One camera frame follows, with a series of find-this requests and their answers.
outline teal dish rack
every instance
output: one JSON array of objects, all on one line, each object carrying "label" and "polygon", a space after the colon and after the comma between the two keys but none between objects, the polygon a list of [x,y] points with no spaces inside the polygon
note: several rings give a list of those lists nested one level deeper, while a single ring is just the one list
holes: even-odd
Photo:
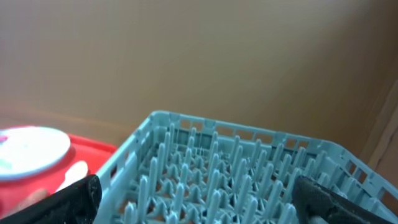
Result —
[{"label": "teal dish rack", "polygon": [[398,223],[380,201],[397,189],[338,144],[167,111],[145,119],[97,175],[95,224],[298,223],[298,175]]}]

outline red surface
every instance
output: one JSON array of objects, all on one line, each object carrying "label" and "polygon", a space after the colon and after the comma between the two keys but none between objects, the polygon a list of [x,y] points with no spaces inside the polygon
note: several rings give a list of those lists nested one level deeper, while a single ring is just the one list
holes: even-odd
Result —
[{"label": "red surface", "polygon": [[0,218],[39,188],[53,194],[65,180],[74,163],[85,161],[88,173],[95,174],[116,151],[116,147],[69,134],[71,146],[65,157],[53,167],[22,180],[0,182]]}]

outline plastic dish rack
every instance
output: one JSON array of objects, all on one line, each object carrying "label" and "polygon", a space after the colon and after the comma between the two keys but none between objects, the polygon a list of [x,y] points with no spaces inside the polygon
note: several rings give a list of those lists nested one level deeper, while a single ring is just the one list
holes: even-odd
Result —
[{"label": "plastic dish rack", "polygon": [[153,112],[97,175],[95,224],[298,223],[298,175],[398,223],[379,201],[398,191],[340,145],[166,111]]}]

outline plate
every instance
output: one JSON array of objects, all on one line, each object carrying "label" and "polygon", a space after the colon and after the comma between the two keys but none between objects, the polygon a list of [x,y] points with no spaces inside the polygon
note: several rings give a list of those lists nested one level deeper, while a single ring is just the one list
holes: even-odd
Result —
[{"label": "plate", "polygon": [[16,180],[42,172],[68,152],[70,139],[62,131],[45,127],[12,128],[0,143],[0,181]]}]

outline spoon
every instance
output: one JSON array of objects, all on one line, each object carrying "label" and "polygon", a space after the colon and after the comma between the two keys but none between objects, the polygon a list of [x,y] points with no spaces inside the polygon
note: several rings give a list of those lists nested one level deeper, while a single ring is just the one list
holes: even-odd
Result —
[{"label": "spoon", "polygon": [[85,178],[87,173],[88,173],[87,163],[85,161],[76,162],[65,173],[65,180],[55,192],[58,192],[64,189],[65,187],[68,187],[69,185],[75,183],[76,181]]}]

